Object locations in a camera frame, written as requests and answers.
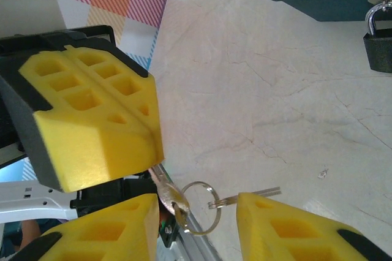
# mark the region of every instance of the padlock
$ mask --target padlock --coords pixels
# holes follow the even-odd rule
[[[385,73],[392,73],[392,28],[377,30],[374,16],[379,10],[391,8],[392,1],[387,0],[367,12],[365,21],[369,32],[363,37],[370,68]]]

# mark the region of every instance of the marble surface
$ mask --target marble surface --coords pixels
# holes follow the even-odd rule
[[[274,199],[350,224],[392,254],[392,75],[369,69],[364,23],[319,23],[270,0],[168,0],[151,72],[178,186]],[[201,188],[187,193],[204,228]],[[241,260],[235,206],[209,236]]]

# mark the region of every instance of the plaid fabric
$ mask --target plaid fabric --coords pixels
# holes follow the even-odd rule
[[[106,24],[117,46],[149,69],[166,0],[58,0],[68,28]]]

